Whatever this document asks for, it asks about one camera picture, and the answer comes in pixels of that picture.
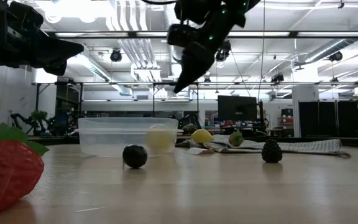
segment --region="clear plastic bin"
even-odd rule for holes
[[[80,118],[80,146],[84,153],[121,157],[130,144],[145,147],[150,157],[170,152],[177,140],[178,121],[170,118]]]

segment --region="dark round fruit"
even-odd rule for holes
[[[143,146],[129,145],[122,153],[122,159],[128,166],[138,169],[147,162],[147,151]]]
[[[262,149],[262,159],[267,163],[278,163],[283,159],[283,151],[276,141],[272,139],[266,141]]]

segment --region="cloth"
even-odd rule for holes
[[[178,143],[176,147],[198,147],[219,153],[261,153],[264,145],[264,142],[245,140],[240,146],[235,147],[229,144],[229,136],[217,134],[214,135],[212,142],[198,144],[189,139]],[[283,152],[288,153],[351,157],[350,154],[341,150],[341,140],[338,139],[298,143],[279,142],[278,145]]]

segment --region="black monitor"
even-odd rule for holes
[[[218,96],[220,121],[256,121],[257,113],[255,97]]]

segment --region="wooden table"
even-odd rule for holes
[[[122,169],[78,145],[50,147],[36,189],[0,224],[358,223],[358,149],[352,159],[285,154],[173,154]]]

